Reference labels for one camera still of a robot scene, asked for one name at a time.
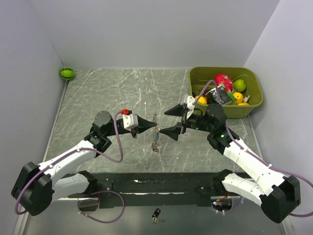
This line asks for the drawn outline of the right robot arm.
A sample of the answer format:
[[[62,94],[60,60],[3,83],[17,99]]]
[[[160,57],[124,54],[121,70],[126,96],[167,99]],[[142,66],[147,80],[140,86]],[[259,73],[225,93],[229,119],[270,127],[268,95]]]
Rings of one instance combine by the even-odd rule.
[[[177,141],[179,135],[188,128],[208,132],[207,140],[210,145],[252,178],[249,181],[229,170],[223,170],[213,184],[217,194],[236,193],[259,205],[263,213],[275,223],[281,223],[300,205],[299,181],[294,176],[287,177],[271,169],[269,164],[255,155],[228,128],[222,105],[209,104],[204,114],[196,115],[187,105],[178,104],[165,111],[165,115],[181,117],[181,122],[162,129],[162,134]]]

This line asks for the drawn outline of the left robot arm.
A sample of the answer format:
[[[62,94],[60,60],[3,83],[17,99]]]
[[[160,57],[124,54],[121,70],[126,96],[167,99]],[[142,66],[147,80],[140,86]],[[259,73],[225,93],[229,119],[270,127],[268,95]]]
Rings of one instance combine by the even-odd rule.
[[[32,216],[42,213],[53,201],[76,193],[91,197],[96,193],[96,179],[88,172],[65,177],[81,164],[103,156],[114,163],[124,159],[120,135],[137,134],[156,127],[157,123],[145,120],[123,109],[117,112],[121,119],[107,111],[95,116],[89,133],[82,141],[63,154],[40,164],[29,162],[23,166],[11,195],[16,199],[14,212]]]

